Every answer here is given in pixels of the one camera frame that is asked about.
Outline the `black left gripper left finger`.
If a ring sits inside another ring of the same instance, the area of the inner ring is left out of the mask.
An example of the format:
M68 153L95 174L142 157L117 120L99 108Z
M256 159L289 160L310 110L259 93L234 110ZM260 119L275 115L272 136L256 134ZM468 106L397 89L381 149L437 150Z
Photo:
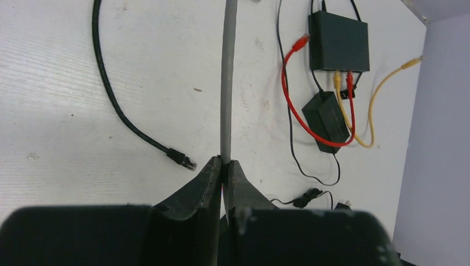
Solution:
M156 205L30 206L1 225L2 265L216 265L221 159Z

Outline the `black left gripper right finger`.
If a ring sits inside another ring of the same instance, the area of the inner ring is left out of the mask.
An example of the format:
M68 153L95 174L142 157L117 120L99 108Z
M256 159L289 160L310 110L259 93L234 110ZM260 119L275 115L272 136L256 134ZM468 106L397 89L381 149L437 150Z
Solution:
M281 209L232 161L223 183L223 265L400 265L382 224L346 209Z

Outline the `small black wall plug adapter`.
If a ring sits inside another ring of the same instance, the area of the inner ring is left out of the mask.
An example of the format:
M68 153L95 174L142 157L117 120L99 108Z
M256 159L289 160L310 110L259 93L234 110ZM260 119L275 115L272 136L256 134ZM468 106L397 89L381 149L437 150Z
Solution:
M334 210L350 211L351 210L351 203L350 203L350 201L344 201L344 202L339 201L336 204L336 206L334 207Z

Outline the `black Mercury switch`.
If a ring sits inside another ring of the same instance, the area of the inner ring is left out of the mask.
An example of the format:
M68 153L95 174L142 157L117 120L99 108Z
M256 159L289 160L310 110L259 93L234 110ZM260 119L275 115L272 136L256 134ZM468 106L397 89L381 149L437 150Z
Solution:
M308 23L311 70L370 70L367 23L325 11L310 14Z

